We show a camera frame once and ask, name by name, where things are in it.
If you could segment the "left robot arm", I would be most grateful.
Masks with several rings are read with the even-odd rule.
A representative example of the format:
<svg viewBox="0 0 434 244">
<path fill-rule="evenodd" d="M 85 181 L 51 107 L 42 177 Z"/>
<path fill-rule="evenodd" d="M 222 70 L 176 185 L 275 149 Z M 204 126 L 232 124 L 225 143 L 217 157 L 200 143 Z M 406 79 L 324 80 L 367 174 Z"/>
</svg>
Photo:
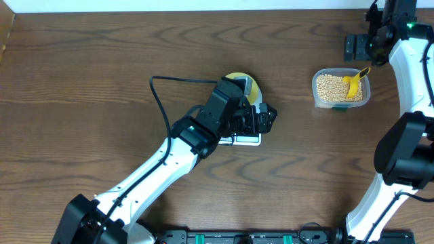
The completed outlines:
<svg viewBox="0 0 434 244">
<path fill-rule="evenodd" d="M 154 243 L 156 236 L 138 219 L 172 183 L 217 146 L 259 145 L 277 111 L 262 101 L 257 82 L 245 73 L 231 73 L 212 85 L 204 105 L 165 124 L 163 144 L 131 175 L 93 200 L 82 194 L 72 199 L 53 243 Z"/>
</svg>

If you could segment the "yellow plastic scoop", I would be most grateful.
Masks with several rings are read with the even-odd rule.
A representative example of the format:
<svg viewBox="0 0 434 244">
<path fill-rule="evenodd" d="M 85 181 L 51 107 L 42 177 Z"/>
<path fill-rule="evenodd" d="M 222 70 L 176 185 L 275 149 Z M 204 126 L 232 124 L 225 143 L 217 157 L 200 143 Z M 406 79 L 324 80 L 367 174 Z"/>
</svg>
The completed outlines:
<svg viewBox="0 0 434 244">
<path fill-rule="evenodd" d="M 359 89 L 359 81 L 363 79 L 369 72 L 371 68 L 367 67 L 358 72 L 355 76 L 344 76 L 342 81 L 349 84 L 349 91 L 347 98 L 353 98 L 357 95 Z"/>
</svg>

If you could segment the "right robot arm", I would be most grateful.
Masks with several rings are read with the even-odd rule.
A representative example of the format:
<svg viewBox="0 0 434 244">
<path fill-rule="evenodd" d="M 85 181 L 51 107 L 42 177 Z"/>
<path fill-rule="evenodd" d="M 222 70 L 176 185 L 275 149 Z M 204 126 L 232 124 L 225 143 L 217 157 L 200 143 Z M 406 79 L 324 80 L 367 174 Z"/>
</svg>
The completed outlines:
<svg viewBox="0 0 434 244">
<path fill-rule="evenodd" d="M 390 64 L 395 74 L 400 118 L 376 146 L 376 175 L 357 207 L 345 218 L 335 243 L 405 243 L 409 237 L 390 239 L 382 230 L 406 199 L 433 181 L 433 27 L 417 21 L 415 0 L 389 0 L 379 9 L 371 4 L 362 52 L 347 49 L 345 60 L 369 60 L 374 66 Z"/>
</svg>

